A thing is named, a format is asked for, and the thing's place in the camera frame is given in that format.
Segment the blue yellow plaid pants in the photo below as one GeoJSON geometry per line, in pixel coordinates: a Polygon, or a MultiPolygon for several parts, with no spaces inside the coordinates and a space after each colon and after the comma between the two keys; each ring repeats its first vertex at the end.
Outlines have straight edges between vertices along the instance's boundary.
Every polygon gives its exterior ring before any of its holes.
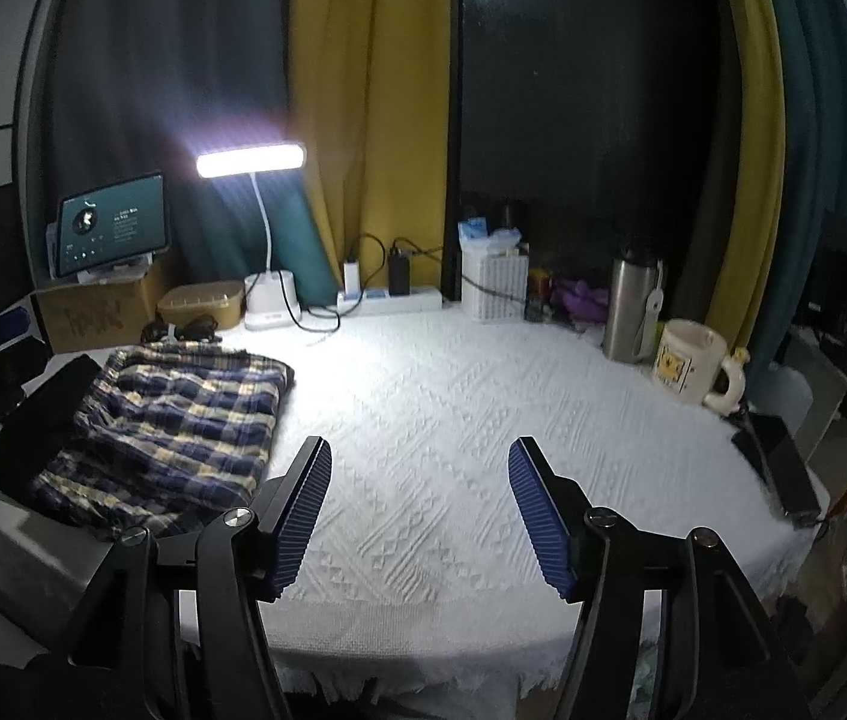
{"type": "Polygon", "coordinates": [[[32,505],[101,539],[199,530],[254,499],[293,382],[286,362],[211,343],[117,349],[28,483],[32,505]]]}

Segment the cardboard box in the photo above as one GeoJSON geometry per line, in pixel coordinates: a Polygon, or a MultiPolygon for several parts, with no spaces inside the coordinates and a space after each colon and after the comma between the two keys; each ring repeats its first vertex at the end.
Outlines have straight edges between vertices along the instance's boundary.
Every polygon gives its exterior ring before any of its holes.
{"type": "Polygon", "coordinates": [[[137,343],[156,319],[158,302],[174,286],[176,266],[158,260],[133,280],[77,284],[36,294],[47,341],[55,353],[137,343]]]}

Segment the tablet with dark screen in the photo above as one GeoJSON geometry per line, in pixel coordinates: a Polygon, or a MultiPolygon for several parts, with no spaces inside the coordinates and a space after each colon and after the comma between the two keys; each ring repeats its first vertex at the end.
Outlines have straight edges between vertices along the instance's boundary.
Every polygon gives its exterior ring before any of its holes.
{"type": "Polygon", "coordinates": [[[168,245],[163,176],[155,172],[62,200],[53,265],[59,277],[70,277],[168,245]]]}

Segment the cream cartoon mug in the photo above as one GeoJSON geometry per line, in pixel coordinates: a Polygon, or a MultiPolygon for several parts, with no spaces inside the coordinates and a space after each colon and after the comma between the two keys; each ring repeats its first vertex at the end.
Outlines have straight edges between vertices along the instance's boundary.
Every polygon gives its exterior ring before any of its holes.
{"type": "Polygon", "coordinates": [[[651,380],[664,394],[687,405],[729,416],[746,390],[744,366],[728,342],[710,327],[686,319],[664,323],[651,380]]]}

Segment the purple cloth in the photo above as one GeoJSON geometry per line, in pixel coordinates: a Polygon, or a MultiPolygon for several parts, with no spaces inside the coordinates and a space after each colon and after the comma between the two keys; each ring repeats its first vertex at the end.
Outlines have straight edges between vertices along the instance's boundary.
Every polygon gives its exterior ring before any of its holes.
{"type": "Polygon", "coordinates": [[[591,288],[584,280],[558,280],[553,300],[571,325],[604,325],[609,315],[609,289],[591,288]]]}

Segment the white desk lamp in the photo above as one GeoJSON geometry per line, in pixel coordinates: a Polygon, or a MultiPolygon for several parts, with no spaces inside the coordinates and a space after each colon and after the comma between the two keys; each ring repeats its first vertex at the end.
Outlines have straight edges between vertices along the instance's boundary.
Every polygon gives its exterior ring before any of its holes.
{"type": "Polygon", "coordinates": [[[247,332],[280,327],[300,327],[301,305],[296,298],[295,277],[274,268],[274,231],[262,197],[259,174],[300,171],[306,164],[306,148],[296,142],[274,142],[202,153],[195,169],[202,179],[246,176],[256,200],[264,231],[264,268],[244,278],[243,323],[247,332]]]}

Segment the white power strip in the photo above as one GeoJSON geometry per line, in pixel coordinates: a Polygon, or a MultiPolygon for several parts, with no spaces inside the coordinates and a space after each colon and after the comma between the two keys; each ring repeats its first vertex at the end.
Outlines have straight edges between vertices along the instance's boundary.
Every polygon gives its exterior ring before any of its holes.
{"type": "Polygon", "coordinates": [[[421,314],[443,309],[443,294],[434,286],[419,286],[409,294],[389,293],[384,288],[364,289],[358,296],[337,294],[336,312],[340,317],[397,316],[421,314]]]}

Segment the tan lidded container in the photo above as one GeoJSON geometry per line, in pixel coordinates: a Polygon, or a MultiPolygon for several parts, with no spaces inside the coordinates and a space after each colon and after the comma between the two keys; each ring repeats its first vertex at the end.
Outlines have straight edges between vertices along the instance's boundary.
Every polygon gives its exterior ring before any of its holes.
{"type": "Polygon", "coordinates": [[[203,316],[217,321],[220,330],[229,330],[243,316],[244,284],[240,281],[212,281],[183,284],[169,289],[156,304],[165,322],[184,327],[203,316]]]}

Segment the stainless steel tumbler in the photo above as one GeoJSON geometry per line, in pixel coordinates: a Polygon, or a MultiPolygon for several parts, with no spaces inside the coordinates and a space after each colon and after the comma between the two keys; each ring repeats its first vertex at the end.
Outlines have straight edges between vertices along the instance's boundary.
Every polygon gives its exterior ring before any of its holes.
{"type": "Polygon", "coordinates": [[[663,309],[663,262],[625,250],[613,261],[602,351],[607,359],[638,364],[653,354],[663,309]]]}

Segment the white perforated basket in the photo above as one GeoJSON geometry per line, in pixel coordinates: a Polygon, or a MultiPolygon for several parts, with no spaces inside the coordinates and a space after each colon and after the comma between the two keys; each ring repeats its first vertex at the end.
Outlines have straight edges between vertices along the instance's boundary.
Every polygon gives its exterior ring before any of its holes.
{"type": "Polygon", "coordinates": [[[528,302],[529,257],[464,252],[460,272],[460,304],[476,322],[521,320],[528,302]]]}

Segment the white phone charger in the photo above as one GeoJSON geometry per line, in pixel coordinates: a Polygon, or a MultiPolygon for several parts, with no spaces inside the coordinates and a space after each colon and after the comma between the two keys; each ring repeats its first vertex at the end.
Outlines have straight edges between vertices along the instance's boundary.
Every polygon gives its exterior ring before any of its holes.
{"type": "Polygon", "coordinates": [[[347,299],[357,299],[361,294],[360,264],[348,260],[342,265],[343,296],[347,299]]]}

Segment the black power adapter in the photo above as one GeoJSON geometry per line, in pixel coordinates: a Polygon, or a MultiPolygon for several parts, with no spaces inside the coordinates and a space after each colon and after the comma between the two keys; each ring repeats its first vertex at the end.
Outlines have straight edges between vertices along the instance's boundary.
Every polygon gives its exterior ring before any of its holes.
{"type": "Polygon", "coordinates": [[[409,296],[412,282],[412,255],[397,245],[387,254],[387,289],[394,298],[409,296]]]}

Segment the blue plastic bag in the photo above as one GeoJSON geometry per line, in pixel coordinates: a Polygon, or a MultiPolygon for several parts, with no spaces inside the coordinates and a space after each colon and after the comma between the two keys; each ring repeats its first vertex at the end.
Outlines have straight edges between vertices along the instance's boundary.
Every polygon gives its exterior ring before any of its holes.
{"type": "Polygon", "coordinates": [[[492,231],[485,218],[471,218],[457,223],[460,252],[474,257],[496,257],[516,250],[521,244],[521,232],[514,227],[492,231]]]}

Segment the teal curtain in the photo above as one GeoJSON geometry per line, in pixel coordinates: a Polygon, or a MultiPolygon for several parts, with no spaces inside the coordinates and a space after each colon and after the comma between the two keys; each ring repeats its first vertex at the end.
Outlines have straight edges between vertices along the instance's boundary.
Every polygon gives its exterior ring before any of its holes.
{"type": "MultiPolygon", "coordinates": [[[[192,281],[264,268],[246,176],[206,181],[202,153],[285,142],[290,0],[37,0],[18,89],[14,172],[34,282],[57,281],[46,232],[60,200],[160,172],[169,240],[192,281]]],[[[274,266],[301,302],[336,297],[303,177],[259,177],[274,266]]]]}

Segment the yellow curtain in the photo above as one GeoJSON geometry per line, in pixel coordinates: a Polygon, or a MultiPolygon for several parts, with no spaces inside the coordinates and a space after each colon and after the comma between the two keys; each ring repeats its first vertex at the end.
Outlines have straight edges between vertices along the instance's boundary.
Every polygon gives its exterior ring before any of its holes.
{"type": "Polygon", "coordinates": [[[444,238],[453,0],[290,0],[291,127],[332,265],[444,238]]]}

